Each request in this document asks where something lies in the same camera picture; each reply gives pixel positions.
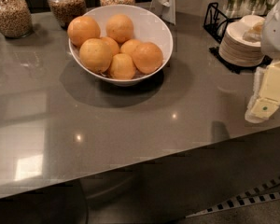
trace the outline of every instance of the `orange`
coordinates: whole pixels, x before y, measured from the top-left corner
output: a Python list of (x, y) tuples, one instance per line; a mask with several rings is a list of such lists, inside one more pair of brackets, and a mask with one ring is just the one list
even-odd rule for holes
[(133, 38), (133, 21), (125, 14), (113, 15), (106, 22), (105, 31), (118, 43), (124, 43)]
[(111, 48), (104, 41), (92, 38), (83, 43), (79, 57), (87, 69), (100, 74), (109, 68), (113, 55)]
[(156, 44), (143, 42), (133, 51), (132, 58), (140, 72), (150, 74), (162, 65), (163, 54)]
[(101, 29), (95, 19), (90, 16), (74, 18), (68, 25), (67, 34), (70, 41), (77, 47), (90, 38), (99, 38)]
[(111, 48), (113, 55), (120, 52), (119, 43), (117, 43), (114, 39), (108, 36), (101, 37), (101, 39)]
[(128, 40), (125, 43), (123, 43), (122, 46), (120, 47), (120, 53), (124, 53), (132, 56), (133, 51), (140, 43), (141, 41), (137, 39)]
[(128, 54), (117, 54), (113, 57), (108, 74), (115, 79), (132, 79), (136, 73), (133, 59)]

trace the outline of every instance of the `bowl of oranges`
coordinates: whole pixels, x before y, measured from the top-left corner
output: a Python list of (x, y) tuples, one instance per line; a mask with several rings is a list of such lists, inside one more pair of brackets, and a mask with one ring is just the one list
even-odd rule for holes
[(74, 18), (69, 48), (89, 74), (118, 86), (132, 86), (168, 63), (173, 38), (168, 26), (141, 7), (97, 7)]

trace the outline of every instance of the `white robot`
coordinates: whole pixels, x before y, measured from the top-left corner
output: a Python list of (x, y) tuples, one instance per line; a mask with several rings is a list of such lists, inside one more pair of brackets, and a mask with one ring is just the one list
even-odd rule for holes
[(245, 119), (252, 123), (269, 119), (280, 106), (280, 0), (263, 24), (261, 51), (273, 60), (266, 68), (256, 70), (254, 95), (245, 113)]

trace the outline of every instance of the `bowl rim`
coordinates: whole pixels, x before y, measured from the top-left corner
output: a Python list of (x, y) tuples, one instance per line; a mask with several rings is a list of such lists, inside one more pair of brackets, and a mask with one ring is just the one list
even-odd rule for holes
[(88, 73), (94, 75), (95, 77), (98, 77), (104, 81), (110, 82), (110, 83), (118, 83), (118, 84), (126, 84), (126, 83), (137, 83), (139, 81), (142, 81), (146, 78), (152, 77), (153, 75), (155, 75), (156, 73), (158, 73), (160, 70), (162, 70), (162, 68), (168, 63), (168, 61), (170, 60), (171, 56), (172, 56), (172, 52), (173, 52), (173, 46), (174, 46), (174, 40), (173, 40), (173, 36), (172, 33), (168, 27), (168, 25), (160, 18), (158, 17), (156, 14), (154, 14), (153, 12), (151, 12), (148, 9), (144, 9), (142, 7), (138, 7), (138, 6), (133, 6), (133, 5), (108, 5), (108, 6), (103, 6), (103, 7), (95, 7), (89, 11), (87, 11), (85, 14), (83, 14), (82, 16), (90, 16), (90, 14), (92, 12), (97, 12), (101, 9), (106, 9), (108, 7), (133, 7), (135, 9), (141, 10), (141, 11), (145, 11), (147, 12), (147, 14), (149, 14), (150, 16), (153, 16), (157, 21), (160, 21), (163, 25), (165, 30), (167, 30), (168, 34), (170, 35), (170, 48), (169, 48), (169, 52), (168, 52), (168, 57), (166, 59), (163, 59), (163, 63), (162, 65), (156, 69), (154, 72), (150, 73), (150, 74), (144, 74), (142, 77), (137, 77), (137, 78), (132, 78), (132, 79), (114, 79), (114, 78), (109, 78), (109, 77), (104, 77), (101, 74), (96, 74), (94, 72), (92, 72), (91, 70), (87, 69), (81, 62), (79, 62), (77, 60), (77, 58), (74, 56), (74, 51), (73, 49), (76, 49), (77, 47), (70, 41), (70, 39), (68, 39), (68, 45), (70, 48), (70, 51), (72, 53), (72, 56), (74, 57), (75, 61), (79, 64), (79, 66), (81, 66), (85, 71), (87, 71)]

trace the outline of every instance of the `white stand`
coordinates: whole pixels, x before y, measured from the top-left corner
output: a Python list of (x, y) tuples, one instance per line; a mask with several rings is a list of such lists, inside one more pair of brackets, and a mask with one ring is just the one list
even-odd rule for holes
[(176, 0), (152, 0), (150, 11), (163, 20), (175, 24), (175, 2)]

